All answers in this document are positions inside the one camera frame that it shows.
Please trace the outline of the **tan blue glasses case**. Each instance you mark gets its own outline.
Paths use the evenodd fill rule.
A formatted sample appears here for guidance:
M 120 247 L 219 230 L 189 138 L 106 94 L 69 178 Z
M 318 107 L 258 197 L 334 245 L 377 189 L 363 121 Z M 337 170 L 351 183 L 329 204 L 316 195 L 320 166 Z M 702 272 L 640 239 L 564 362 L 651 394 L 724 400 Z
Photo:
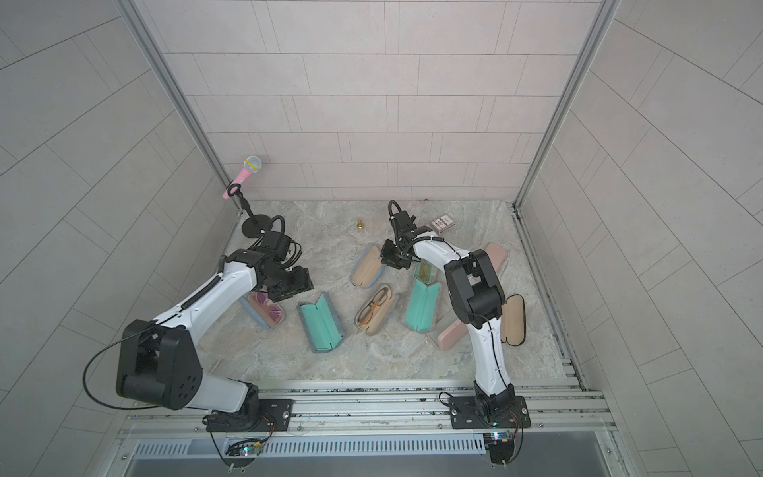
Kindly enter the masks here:
M 377 244 L 370 244 L 360 256 L 353 272 L 351 284 L 353 286 L 368 289 L 380 278 L 385 265 L 381 259 L 381 249 Z

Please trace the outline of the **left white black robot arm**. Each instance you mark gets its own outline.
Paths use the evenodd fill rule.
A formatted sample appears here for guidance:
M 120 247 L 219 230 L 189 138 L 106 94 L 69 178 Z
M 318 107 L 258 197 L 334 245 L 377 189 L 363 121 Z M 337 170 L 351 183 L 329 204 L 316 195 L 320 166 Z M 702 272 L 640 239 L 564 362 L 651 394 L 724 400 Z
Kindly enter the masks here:
M 119 349 L 115 391 L 140 409 L 210 409 L 241 413 L 256 386 L 203 369 L 197 346 L 211 326 L 240 298 L 263 291 L 274 302 L 309 291 L 302 247 L 284 229 L 267 225 L 248 248 L 221 256 L 215 273 L 192 294 L 154 319 L 134 320 L 114 342 Z

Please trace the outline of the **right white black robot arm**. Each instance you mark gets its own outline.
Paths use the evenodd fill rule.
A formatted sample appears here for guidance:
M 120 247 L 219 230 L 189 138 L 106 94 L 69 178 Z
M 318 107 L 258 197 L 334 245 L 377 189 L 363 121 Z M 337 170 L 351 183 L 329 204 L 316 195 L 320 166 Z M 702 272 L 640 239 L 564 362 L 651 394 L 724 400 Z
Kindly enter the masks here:
M 383 244 L 381 262 L 401 270 L 423 260 L 444 273 L 451 306 L 473 347 L 477 409 L 484 419 L 496 421 L 516 403 L 516 394 L 500 335 L 507 298 L 486 250 L 452 246 L 432 228 L 417 226 L 395 200 L 387 203 L 387 212 L 393 238 Z

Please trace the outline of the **blue case pink glasses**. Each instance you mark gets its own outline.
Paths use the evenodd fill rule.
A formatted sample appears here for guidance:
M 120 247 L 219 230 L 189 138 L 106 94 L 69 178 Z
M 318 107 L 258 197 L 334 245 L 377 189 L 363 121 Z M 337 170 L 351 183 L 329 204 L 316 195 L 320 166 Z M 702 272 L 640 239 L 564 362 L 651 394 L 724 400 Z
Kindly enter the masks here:
M 284 310 L 277 303 L 274 303 L 265 292 L 251 291 L 240 297 L 238 303 L 264 329 L 277 327 L 285 317 Z

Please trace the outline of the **teal folding glasses case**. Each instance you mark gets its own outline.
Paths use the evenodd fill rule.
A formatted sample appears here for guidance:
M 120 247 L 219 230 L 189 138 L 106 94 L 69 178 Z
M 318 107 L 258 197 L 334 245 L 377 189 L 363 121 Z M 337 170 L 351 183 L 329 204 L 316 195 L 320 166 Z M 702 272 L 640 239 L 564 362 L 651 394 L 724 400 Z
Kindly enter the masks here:
M 427 332 L 434 323 L 435 308 L 440 284 L 426 284 L 415 278 L 403 324 L 415 332 Z

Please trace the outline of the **beige open glasses case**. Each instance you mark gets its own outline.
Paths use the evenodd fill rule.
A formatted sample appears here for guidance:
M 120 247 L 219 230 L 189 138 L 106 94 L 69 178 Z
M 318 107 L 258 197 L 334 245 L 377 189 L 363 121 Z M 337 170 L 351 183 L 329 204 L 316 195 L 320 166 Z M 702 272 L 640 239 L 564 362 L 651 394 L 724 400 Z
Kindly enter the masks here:
M 391 286 L 381 285 L 356 314 L 356 326 L 367 336 L 377 334 L 394 305 L 395 294 Z

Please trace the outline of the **teal open glasses case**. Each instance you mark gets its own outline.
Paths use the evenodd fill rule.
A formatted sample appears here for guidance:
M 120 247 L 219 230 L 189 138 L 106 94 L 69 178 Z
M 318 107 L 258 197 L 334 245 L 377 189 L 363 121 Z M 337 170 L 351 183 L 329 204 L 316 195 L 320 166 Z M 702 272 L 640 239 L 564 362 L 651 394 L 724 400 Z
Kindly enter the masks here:
M 328 353 L 341 344 L 344 327 L 327 293 L 322 293 L 315 303 L 300 303 L 297 312 L 313 353 Z

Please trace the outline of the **pink grey open case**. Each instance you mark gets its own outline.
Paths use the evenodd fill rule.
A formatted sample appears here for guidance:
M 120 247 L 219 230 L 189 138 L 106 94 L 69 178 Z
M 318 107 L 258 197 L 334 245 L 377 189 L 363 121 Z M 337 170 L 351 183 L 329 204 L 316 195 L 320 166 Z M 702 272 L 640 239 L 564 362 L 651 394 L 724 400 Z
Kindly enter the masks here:
M 453 348 L 468 334 L 467 326 L 450 310 L 443 315 L 427 333 L 433 346 L 440 351 Z

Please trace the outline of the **black tan open case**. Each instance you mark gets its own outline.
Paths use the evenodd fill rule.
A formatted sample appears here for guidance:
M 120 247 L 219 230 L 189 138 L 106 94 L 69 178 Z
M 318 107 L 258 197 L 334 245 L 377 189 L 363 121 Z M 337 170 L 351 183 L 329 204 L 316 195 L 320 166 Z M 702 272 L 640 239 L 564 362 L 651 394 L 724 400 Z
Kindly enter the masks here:
M 502 306 L 501 341 L 512 347 L 522 346 L 527 337 L 526 302 L 521 294 L 509 296 Z

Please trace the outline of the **black microphone stand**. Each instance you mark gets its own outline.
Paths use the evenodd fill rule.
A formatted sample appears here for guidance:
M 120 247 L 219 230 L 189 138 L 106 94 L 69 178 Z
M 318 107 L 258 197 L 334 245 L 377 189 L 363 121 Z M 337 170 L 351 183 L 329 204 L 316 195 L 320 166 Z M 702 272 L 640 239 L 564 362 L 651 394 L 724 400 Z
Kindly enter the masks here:
M 238 198 L 242 210 L 246 213 L 246 219 L 242 224 L 242 233 L 249 239 L 259 239 L 262 235 L 272 228 L 272 218 L 268 215 L 254 214 L 250 202 L 246 200 L 244 194 L 242 194 L 242 185 L 240 183 L 232 182 L 226 190 L 226 196 L 228 198 Z

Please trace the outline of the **small pink card box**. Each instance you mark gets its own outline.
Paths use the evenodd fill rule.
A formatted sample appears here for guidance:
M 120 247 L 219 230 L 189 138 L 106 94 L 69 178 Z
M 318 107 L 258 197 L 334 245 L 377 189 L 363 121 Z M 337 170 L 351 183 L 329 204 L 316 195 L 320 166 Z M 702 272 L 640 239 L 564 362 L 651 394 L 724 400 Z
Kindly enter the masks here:
M 444 231 L 447 231 L 455 226 L 455 220 L 451 216 L 444 214 L 432 220 L 429 223 L 429 226 L 431 226 L 431 228 L 433 228 L 437 234 L 442 234 Z

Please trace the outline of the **pink toy microphone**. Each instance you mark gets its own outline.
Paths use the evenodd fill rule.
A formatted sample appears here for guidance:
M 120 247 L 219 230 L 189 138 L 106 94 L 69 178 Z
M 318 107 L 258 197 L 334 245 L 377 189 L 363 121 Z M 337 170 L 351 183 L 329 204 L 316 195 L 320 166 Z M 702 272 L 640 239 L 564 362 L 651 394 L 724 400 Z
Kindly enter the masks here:
M 252 175 L 258 173 L 262 167 L 261 159 L 257 156 L 249 156 L 242 165 L 242 170 L 236 175 L 236 178 L 228 184 L 228 187 L 226 188 L 226 191 L 223 194 L 223 197 L 228 200 L 236 194 L 240 192 L 240 189 L 242 189 L 242 186 L 244 186 L 244 183 L 246 183 L 246 180 L 248 178 L 252 177 Z

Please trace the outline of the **left circuit board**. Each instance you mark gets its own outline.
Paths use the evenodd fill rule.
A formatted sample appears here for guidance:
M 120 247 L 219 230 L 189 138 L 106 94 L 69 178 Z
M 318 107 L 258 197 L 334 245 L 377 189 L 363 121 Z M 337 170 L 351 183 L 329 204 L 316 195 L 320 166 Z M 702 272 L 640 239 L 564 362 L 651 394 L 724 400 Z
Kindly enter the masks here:
M 262 453 L 267 441 L 263 439 L 246 439 L 229 445 L 226 450 L 228 457 L 256 457 Z

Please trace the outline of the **circuit board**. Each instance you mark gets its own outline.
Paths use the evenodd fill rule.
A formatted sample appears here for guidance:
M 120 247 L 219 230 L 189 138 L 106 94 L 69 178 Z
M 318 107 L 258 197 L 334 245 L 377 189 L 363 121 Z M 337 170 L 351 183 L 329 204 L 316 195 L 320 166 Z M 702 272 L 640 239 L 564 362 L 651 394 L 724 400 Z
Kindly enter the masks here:
M 493 465 L 508 465 L 516 453 L 516 437 L 509 432 L 487 432 L 483 434 L 485 449 Z
M 262 453 L 267 441 L 263 439 L 246 439 L 229 445 L 226 450 L 228 457 L 256 457 Z

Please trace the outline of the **right circuit board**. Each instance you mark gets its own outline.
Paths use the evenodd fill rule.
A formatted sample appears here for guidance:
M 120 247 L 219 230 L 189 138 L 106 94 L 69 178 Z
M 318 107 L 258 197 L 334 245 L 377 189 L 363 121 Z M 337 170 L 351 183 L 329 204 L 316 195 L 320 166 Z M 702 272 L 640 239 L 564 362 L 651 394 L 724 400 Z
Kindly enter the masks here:
M 487 432 L 483 434 L 485 449 L 493 465 L 508 465 L 516 453 L 516 437 L 509 432 Z

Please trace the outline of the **orange frame glasses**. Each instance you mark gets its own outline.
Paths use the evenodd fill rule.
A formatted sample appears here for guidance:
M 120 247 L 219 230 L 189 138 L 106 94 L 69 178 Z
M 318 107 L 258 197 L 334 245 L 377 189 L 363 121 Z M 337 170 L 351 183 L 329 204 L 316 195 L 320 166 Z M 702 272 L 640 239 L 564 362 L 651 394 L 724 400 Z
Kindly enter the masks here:
M 356 325 L 361 329 L 369 329 L 377 320 L 377 316 L 382 316 L 391 303 L 391 288 L 382 286 L 370 299 L 370 301 L 359 311 L 356 316 Z

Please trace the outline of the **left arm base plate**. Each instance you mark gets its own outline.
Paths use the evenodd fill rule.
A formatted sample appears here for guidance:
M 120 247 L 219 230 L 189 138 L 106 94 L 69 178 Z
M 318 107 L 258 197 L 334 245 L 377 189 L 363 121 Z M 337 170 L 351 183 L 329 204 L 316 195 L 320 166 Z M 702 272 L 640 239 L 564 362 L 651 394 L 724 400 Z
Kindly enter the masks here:
M 293 406 L 293 399 L 251 399 L 236 413 L 213 411 L 203 423 L 212 432 L 287 431 Z

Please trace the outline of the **aluminium rail frame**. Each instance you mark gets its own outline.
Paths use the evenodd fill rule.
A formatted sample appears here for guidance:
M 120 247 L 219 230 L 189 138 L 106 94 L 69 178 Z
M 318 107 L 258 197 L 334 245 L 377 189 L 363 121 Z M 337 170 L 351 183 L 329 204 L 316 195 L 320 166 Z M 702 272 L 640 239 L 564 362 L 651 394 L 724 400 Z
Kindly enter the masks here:
M 568 373 L 523 379 L 528 429 L 454 429 L 448 397 L 474 396 L 463 381 L 271 382 L 263 399 L 293 399 L 287 431 L 266 433 L 256 457 L 228 457 L 246 432 L 208 432 L 202 411 L 139 411 L 115 431 L 99 476 L 397 475 L 632 476 L 605 395 Z M 512 463 L 493 465 L 483 434 L 516 437 Z

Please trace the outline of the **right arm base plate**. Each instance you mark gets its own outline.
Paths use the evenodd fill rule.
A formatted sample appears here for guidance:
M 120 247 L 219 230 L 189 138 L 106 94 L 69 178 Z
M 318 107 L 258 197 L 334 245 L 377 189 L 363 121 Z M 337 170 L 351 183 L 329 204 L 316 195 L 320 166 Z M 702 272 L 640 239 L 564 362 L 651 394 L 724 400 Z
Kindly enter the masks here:
M 496 401 L 484 397 L 448 397 L 449 419 L 454 429 L 517 430 L 532 426 L 524 397 Z

